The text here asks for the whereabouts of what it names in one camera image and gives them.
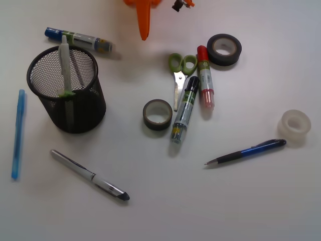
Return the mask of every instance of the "black cap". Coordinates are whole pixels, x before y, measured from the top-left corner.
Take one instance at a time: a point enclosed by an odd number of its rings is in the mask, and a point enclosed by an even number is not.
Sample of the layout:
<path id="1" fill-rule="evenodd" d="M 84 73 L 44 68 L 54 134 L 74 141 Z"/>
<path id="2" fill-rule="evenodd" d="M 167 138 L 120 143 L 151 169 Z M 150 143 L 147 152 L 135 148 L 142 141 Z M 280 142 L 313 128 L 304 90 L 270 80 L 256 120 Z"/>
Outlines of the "black cap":
<path id="1" fill-rule="evenodd" d="M 197 90 L 199 89 L 199 83 L 200 79 L 196 76 L 192 76 L 189 80 L 189 83 L 187 84 L 185 91 L 192 91 L 194 93 L 197 93 Z"/>
<path id="2" fill-rule="evenodd" d="M 172 9 L 179 12 L 183 5 L 184 5 L 184 3 L 182 1 L 176 0 L 174 5 L 172 6 Z"/>
<path id="3" fill-rule="evenodd" d="M 120 200 L 123 200 L 123 201 L 128 201 L 130 198 L 129 198 L 129 195 L 127 194 L 127 192 L 124 192 L 123 194 L 120 194 L 117 196 Z"/>

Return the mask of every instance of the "pen cap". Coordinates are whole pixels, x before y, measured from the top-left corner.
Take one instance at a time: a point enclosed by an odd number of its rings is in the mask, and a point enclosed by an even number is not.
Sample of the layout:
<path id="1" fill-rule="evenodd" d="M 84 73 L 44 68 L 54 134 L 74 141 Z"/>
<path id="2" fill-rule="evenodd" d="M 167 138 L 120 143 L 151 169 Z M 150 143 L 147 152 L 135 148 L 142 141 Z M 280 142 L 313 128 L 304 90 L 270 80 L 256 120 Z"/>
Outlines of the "pen cap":
<path id="1" fill-rule="evenodd" d="M 189 80 L 189 83 L 187 84 L 185 91 L 192 91 L 194 93 L 197 93 L 197 90 L 199 89 L 199 83 L 200 79 L 197 76 L 192 76 Z"/>
<path id="2" fill-rule="evenodd" d="M 53 29 L 53 28 L 47 27 L 45 31 L 45 35 L 50 39 L 61 41 L 62 32 L 59 29 Z"/>
<path id="3" fill-rule="evenodd" d="M 25 110 L 25 91 L 23 89 L 19 90 L 18 110 L 22 113 Z"/>

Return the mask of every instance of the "blue ballpoint pen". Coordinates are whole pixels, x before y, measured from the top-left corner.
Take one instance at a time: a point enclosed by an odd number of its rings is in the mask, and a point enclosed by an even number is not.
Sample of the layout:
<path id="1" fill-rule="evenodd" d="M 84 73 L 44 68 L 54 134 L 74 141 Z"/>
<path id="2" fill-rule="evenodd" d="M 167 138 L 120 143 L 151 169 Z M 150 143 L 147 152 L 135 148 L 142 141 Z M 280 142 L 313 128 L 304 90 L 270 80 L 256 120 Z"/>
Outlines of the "blue ballpoint pen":
<path id="1" fill-rule="evenodd" d="M 25 111 L 25 91 L 23 89 L 19 90 L 18 106 L 17 106 L 17 117 L 16 117 L 16 137 L 15 137 L 15 147 L 14 147 L 14 159 L 12 162 L 12 172 L 11 177 L 14 180 L 18 179 L 19 175 L 19 161 L 20 161 L 20 151 L 21 151 L 21 136 L 22 136 L 22 122 L 23 115 Z"/>
<path id="2" fill-rule="evenodd" d="M 209 164 L 221 164 L 224 162 L 229 162 L 229 161 L 233 161 L 242 157 L 247 157 L 247 156 L 251 156 L 260 152 L 265 152 L 268 150 L 271 150 L 273 148 L 277 148 L 277 147 L 282 147 L 286 144 L 286 140 L 284 139 L 273 139 L 273 140 L 269 140 L 266 142 L 263 142 L 255 147 L 251 147 L 249 149 L 245 149 L 243 151 L 239 151 L 239 152 L 234 152 L 222 157 L 218 157 L 214 160 L 211 160 L 207 163 L 205 163 L 205 165 L 209 165 Z"/>

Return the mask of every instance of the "scissor blade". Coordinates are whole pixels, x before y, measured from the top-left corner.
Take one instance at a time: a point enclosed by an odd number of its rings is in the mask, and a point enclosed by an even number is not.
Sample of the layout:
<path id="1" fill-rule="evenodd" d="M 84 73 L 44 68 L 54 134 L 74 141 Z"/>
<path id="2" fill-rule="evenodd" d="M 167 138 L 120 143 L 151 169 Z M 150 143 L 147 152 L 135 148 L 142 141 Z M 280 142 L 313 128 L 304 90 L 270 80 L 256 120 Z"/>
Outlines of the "scissor blade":
<path id="1" fill-rule="evenodd" d="M 174 73 L 174 76 L 175 76 L 174 111 L 177 111 L 179 108 L 179 101 L 181 99 L 186 76 L 185 74 L 183 74 L 183 72 Z"/>

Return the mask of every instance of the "pen clip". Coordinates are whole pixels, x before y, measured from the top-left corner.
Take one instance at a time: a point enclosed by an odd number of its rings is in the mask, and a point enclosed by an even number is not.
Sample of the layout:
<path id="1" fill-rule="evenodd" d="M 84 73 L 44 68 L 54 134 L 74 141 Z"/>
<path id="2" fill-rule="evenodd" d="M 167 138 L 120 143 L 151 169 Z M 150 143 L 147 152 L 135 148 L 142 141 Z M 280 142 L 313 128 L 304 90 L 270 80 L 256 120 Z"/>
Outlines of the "pen clip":
<path id="1" fill-rule="evenodd" d="M 256 146 L 254 146 L 254 147 L 262 147 L 262 146 L 265 146 L 265 145 L 267 145 L 267 144 L 272 144 L 272 143 L 274 143 L 274 142 L 276 142 L 276 141 L 277 141 L 276 139 L 268 140 L 268 141 L 266 141 L 266 142 L 262 142 L 262 143 L 260 143 L 260 144 L 258 144 L 258 145 L 256 145 Z"/>

